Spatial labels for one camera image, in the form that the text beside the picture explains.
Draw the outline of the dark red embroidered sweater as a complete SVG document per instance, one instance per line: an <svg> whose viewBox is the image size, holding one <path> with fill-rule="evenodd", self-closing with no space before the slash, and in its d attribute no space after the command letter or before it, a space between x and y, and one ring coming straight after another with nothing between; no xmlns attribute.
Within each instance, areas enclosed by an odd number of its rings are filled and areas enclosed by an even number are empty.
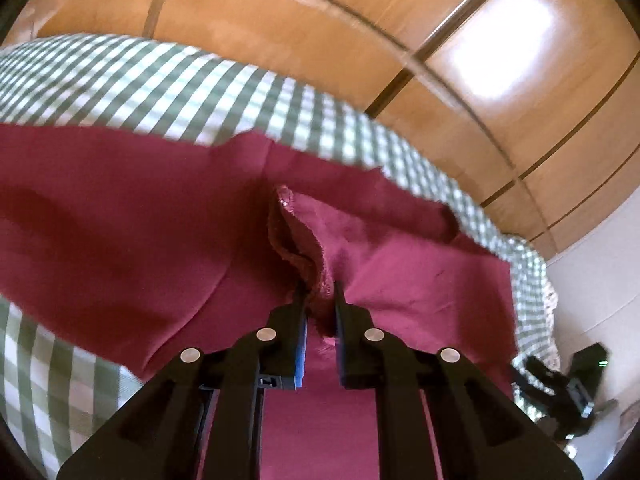
<svg viewBox="0 0 640 480"><path fill-rule="evenodd" d="M1 129L1 292L71 344L149 378L309 290L306 375L266 401L265 479L374 479L375 400L338 382L341 287L382 330L459 349L503 392L510 266L378 170L241 133L206 148L84 127Z"/></svg>

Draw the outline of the green white checkered bedspread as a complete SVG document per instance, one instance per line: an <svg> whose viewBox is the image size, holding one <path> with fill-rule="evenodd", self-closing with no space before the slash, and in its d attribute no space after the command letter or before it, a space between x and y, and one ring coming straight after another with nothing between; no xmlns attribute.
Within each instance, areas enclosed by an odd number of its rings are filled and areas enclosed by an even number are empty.
<svg viewBox="0 0 640 480"><path fill-rule="evenodd" d="M210 145L258 129L290 148L381 168L416 196L448 205L478 244L510 264L518 357L558 368L558 302L544 257L503 234L434 162L309 84L203 50L117 35L41 38L1 52L1 117L33 126L107 126ZM1 414L36 471L62 463L139 389L125 367L54 336L1 305Z"/></svg>

